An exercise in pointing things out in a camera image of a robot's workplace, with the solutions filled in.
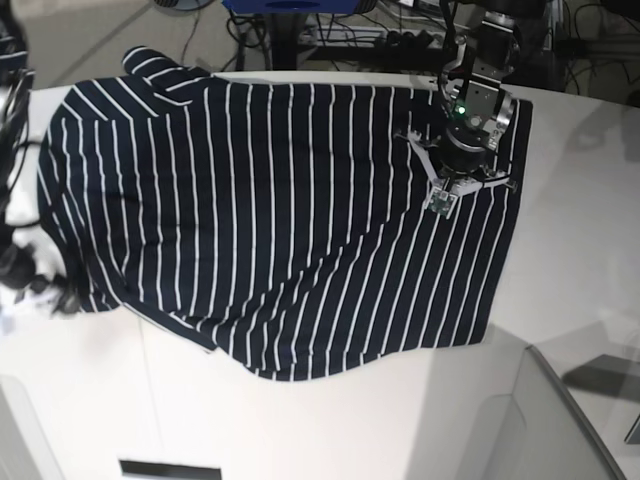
wire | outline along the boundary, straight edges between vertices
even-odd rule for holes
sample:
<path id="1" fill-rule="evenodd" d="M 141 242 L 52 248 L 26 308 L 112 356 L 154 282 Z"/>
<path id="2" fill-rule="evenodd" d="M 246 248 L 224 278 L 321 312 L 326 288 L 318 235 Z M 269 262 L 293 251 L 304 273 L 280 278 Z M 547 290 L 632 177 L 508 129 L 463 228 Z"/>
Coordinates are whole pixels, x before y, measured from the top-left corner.
<path id="1" fill-rule="evenodd" d="M 229 68 L 231 66 L 231 64 L 233 63 L 233 61 L 238 58 L 238 53 L 236 53 L 233 57 L 231 57 L 229 60 L 227 60 L 227 63 L 224 64 L 224 66 L 220 69 L 221 72 L 226 72 L 227 68 Z"/>
<path id="2" fill-rule="evenodd" d="M 321 22 L 321 20 L 320 20 L 320 15 L 319 15 L 319 14 L 317 14 L 317 13 L 316 13 L 316 22 L 318 23 L 318 34 L 320 35 L 320 40 L 322 41 L 322 45 L 323 45 L 324 47 L 326 47 L 326 46 L 327 46 L 327 42 L 326 42 L 326 40 L 325 40 L 325 38 L 324 38 L 324 33 L 322 33 L 322 22 Z M 340 67 L 338 66 L 338 64 L 337 64 L 334 60 L 331 60 L 331 64 L 334 66 L 334 68 L 335 68 L 338 72 L 340 72 L 340 71 L 341 71 L 341 70 L 340 70 Z"/>
<path id="3" fill-rule="evenodd" d="M 189 38 L 187 38 L 187 41 L 184 44 L 184 47 L 182 48 L 182 55 L 180 55 L 180 64 L 184 65 L 184 59 L 187 55 L 187 50 L 189 49 L 189 45 L 191 45 L 191 40 L 193 40 L 193 37 L 196 34 L 196 31 L 198 30 L 198 25 L 200 24 L 200 17 L 202 16 L 202 7 L 200 5 L 200 0 L 196 0 L 196 4 L 197 4 L 197 10 L 196 10 L 196 19 L 193 21 L 193 28 L 191 28 L 191 34 L 189 35 Z"/>
<path id="4" fill-rule="evenodd" d="M 578 40 L 582 40 L 582 36 L 580 35 L 580 25 L 578 24 L 578 14 L 585 8 L 591 8 L 591 7 L 605 8 L 599 3 L 587 3 L 586 5 L 579 6 L 576 9 L 575 13 L 573 14 L 573 23 L 575 24 L 575 27 L 576 27 L 576 37 L 578 37 Z"/>
<path id="5" fill-rule="evenodd" d="M 387 5 L 383 0 L 378 0 L 378 8 L 385 14 L 400 20 L 400 15 L 397 14 L 396 12 L 394 12 L 391 7 L 389 5 Z M 445 27 L 444 25 L 442 25 L 440 22 L 438 22 L 437 20 L 435 20 L 433 17 L 430 17 L 429 15 L 427 15 L 424 12 L 421 12 L 420 10 L 417 11 L 417 13 L 420 15 L 419 17 L 405 17 L 402 16 L 402 20 L 404 20 L 405 22 L 430 22 L 432 24 L 434 24 L 435 26 L 437 26 L 438 28 L 440 28 L 443 31 L 447 30 L 447 27 Z"/>
<path id="6" fill-rule="evenodd" d="M 566 91 L 566 90 L 567 90 L 567 88 L 569 87 L 569 83 L 571 83 L 571 82 L 573 81 L 573 83 L 576 85 L 576 91 L 577 91 L 578 95 L 581 95 L 581 94 L 582 94 L 582 92 L 580 92 L 580 84 L 578 83 L 578 76 L 579 76 L 580 74 L 584 73 L 584 71 L 586 71 L 586 70 L 591 70 L 591 69 L 593 69 L 593 65 L 592 65 L 591 67 L 589 67 L 589 68 L 585 69 L 584 71 L 583 71 L 583 70 L 581 70 L 581 71 L 580 71 L 580 73 L 578 73 L 578 75 L 576 75 L 576 74 L 573 72 L 573 67 L 574 67 L 574 66 L 575 66 L 575 62 L 573 63 L 573 65 L 571 65 L 571 66 L 569 67 L 569 76 L 570 76 L 571 78 L 570 78 L 570 79 L 569 79 L 569 81 L 567 81 L 567 83 L 565 84 L 564 89 L 565 89 L 565 91 Z"/>
<path id="7" fill-rule="evenodd" d="M 631 27 L 638 33 L 640 33 L 640 28 L 633 23 L 631 20 L 629 20 L 627 17 L 622 17 L 624 19 L 625 22 L 627 22 L 629 25 L 631 25 Z"/>
<path id="8" fill-rule="evenodd" d="M 229 34 L 229 36 L 231 38 L 233 38 L 235 40 L 235 42 L 238 44 L 238 49 L 240 49 L 240 47 L 245 47 L 245 48 L 250 48 L 250 49 L 257 49 L 259 48 L 262 51 L 262 55 L 264 56 L 264 66 L 265 66 L 265 70 L 271 70 L 271 56 L 269 55 L 269 49 L 267 48 L 266 45 L 266 36 L 267 36 L 267 28 L 264 24 L 262 24 L 259 20 L 258 16 L 253 16 L 253 17 L 238 17 L 236 16 L 235 13 L 233 13 L 232 10 L 229 10 L 229 18 L 227 19 L 227 23 L 226 23 L 226 28 L 227 28 L 227 33 Z M 233 33 L 232 29 L 231 29 L 231 24 L 233 24 L 236 27 L 236 34 Z M 244 27 L 245 25 L 249 25 L 249 28 L 244 31 L 244 32 L 240 32 L 240 27 Z M 257 38 L 255 43 L 248 43 L 246 41 L 246 39 L 242 38 L 242 37 L 247 37 L 251 31 L 253 31 L 255 33 L 255 36 Z"/>
<path id="9" fill-rule="evenodd" d="M 351 32 L 351 35 L 353 35 L 353 41 L 354 41 L 354 43 L 356 44 L 356 47 L 358 47 L 358 46 L 359 46 L 359 45 L 358 45 L 358 36 L 356 35 L 355 30 L 354 30 L 353 28 L 351 28 L 349 25 L 346 25 L 346 24 L 344 24 L 344 23 L 340 23 L 340 22 L 338 22 L 337 20 L 334 20 L 334 22 L 335 22 L 335 24 L 336 24 L 336 25 L 339 25 L 339 26 L 341 26 L 342 28 L 346 28 L 347 30 L 349 30 L 349 31 Z"/>
<path id="10" fill-rule="evenodd" d="M 573 20 L 572 17 L 571 17 L 571 8 L 569 7 L 569 4 L 567 3 L 567 0 L 562 0 L 562 4 L 563 4 L 563 8 L 567 9 L 568 15 L 567 15 L 567 19 L 565 20 L 565 23 L 566 23 L 567 20 L 569 21 L 569 25 L 567 25 L 567 26 L 568 26 L 568 30 L 569 30 L 568 31 L 569 36 L 571 37 L 571 36 L 573 36 L 572 35 L 573 29 L 571 28 L 571 23 L 572 23 L 572 20 Z"/>
<path id="11" fill-rule="evenodd" d="M 387 33 L 390 32 L 389 27 L 387 27 L 386 25 L 374 20 L 373 18 L 370 18 L 370 17 L 366 16 L 364 13 L 361 13 L 360 16 L 363 17 L 363 18 L 366 18 L 369 22 L 373 23 L 374 25 L 378 25 L 379 27 L 384 28 Z"/>
<path id="12" fill-rule="evenodd" d="M 236 31 L 238 36 L 236 36 L 233 31 L 231 30 L 231 24 L 233 24 L 236 27 Z M 243 41 L 240 36 L 240 27 L 243 27 L 245 25 L 250 25 L 251 28 L 245 32 L 247 35 L 249 34 L 249 32 L 251 30 L 254 30 L 256 33 L 256 37 L 257 37 L 257 41 L 255 43 L 249 43 L 246 40 Z M 256 23 L 256 20 L 253 18 L 238 18 L 235 16 L 235 14 L 229 10 L 229 18 L 227 19 L 227 33 L 229 34 L 229 36 L 231 38 L 233 38 L 235 40 L 235 42 L 237 44 L 243 44 L 245 48 L 260 48 L 260 47 L 264 47 L 264 39 L 267 35 L 266 29 L 262 31 L 262 33 L 260 32 L 260 27 L 258 26 L 258 24 Z"/>

